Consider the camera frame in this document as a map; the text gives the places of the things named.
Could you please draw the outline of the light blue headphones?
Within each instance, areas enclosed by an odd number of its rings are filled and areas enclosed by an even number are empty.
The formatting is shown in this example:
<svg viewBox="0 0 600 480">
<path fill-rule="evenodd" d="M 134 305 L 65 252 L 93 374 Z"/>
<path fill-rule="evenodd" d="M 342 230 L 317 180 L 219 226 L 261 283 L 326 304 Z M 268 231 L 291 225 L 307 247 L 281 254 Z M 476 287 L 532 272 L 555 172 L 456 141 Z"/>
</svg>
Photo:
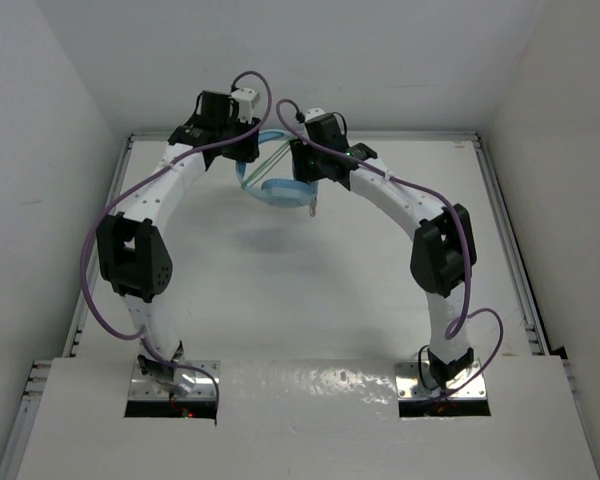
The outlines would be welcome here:
<svg viewBox="0 0 600 480">
<path fill-rule="evenodd" d="M 261 130 L 259 145 L 281 141 L 280 146 L 248 176 L 246 163 L 238 162 L 235 166 L 236 178 L 244 192 L 268 206 L 286 209 L 307 207 L 310 216 L 315 217 L 318 203 L 316 182 L 306 184 L 295 179 L 266 179 L 271 170 L 291 151 L 289 142 L 294 139 L 286 130 Z"/>
</svg>

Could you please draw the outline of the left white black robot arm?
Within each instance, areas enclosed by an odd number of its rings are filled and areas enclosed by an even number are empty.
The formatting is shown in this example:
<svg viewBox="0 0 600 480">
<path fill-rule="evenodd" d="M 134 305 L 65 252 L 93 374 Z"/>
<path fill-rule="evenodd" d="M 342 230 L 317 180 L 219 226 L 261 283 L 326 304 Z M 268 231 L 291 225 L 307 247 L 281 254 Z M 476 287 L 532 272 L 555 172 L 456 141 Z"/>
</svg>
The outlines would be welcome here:
<svg viewBox="0 0 600 480">
<path fill-rule="evenodd" d="M 259 155 L 260 94 L 234 87 L 201 92 L 192 116 L 168 139 L 157 179 L 133 193 L 96 231 L 101 276 L 123 300 L 142 330 L 138 364 L 143 374 L 173 382 L 182 342 L 171 321 L 156 314 L 155 300 L 170 283 L 174 266 L 163 239 L 166 225 L 186 191 L 219 156 L 250 163 Z"/>
</svg>

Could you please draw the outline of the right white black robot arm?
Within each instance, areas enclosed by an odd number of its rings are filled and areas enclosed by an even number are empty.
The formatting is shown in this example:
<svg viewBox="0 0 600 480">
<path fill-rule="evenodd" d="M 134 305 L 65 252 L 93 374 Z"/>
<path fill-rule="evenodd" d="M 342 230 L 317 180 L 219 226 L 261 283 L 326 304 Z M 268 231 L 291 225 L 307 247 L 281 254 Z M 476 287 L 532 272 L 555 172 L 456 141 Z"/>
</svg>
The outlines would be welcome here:
<svg viewBox="0 0 600 480">
<path fill-rule="evenodd" d="M 330 180 L 372 203 L 408 236 L 410 272 L 425 292 L 431 389 L 445 390 L 474 361 L 464 332 L 477 254 L 468 210 L 440 193 L 397 178 L 364 143 L 349 143 L 333 112 L 296 115 L 304 131 L 292 146 L 293 172 L 310 184 Z"/>
</svg>

